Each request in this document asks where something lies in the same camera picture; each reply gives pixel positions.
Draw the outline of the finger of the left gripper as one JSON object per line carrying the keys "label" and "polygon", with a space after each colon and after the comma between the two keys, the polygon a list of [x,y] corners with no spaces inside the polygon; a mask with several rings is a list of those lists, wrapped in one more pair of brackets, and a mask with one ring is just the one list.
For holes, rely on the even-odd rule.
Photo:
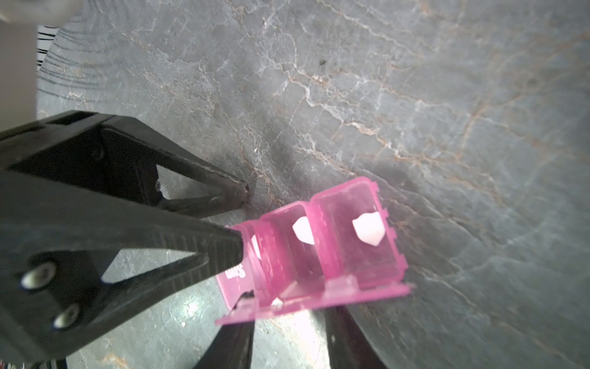
{"label": "finger of the left gripper", "polygon": [[[121,281],[118,252],[184,258]],[[243,258],[241,236],[185,215],[19,172],[1,173],[1,358],[62,359]]]}
{"label": "finger of the left gripper", "polygon": [[[213,192],[167,199],[159,167]],[[136,118],[97,112],[69,111],[2,132],[1,168],[195,218],[241,208],[249,195],[245,181]]]}

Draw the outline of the pink pillbox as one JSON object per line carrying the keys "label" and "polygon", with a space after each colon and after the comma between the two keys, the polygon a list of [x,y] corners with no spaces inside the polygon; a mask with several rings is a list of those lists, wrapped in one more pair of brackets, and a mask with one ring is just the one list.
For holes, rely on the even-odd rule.
{"label": "pink pillbox", "polygon": [[407,260],[365,177],[236,224],[243,261],[217,276],[219,325],[407,296]]}

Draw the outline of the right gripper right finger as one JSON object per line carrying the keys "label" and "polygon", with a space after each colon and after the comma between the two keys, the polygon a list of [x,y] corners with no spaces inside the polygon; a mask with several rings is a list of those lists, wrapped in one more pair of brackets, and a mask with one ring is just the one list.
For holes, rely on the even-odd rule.
{"label": "right gripper right finger", "polygon": [[346,307],[328,308],[325,310],[325,318],[327,350],[332,369],[387,367],[373,350]]}

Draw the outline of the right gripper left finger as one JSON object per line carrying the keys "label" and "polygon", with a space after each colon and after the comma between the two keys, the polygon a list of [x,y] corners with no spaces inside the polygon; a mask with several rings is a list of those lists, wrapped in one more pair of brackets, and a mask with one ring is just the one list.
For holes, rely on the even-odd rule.
{"label": "right gripper left finger", "polygon": [[221,327],[194,369],[250,369],[255,321]]}

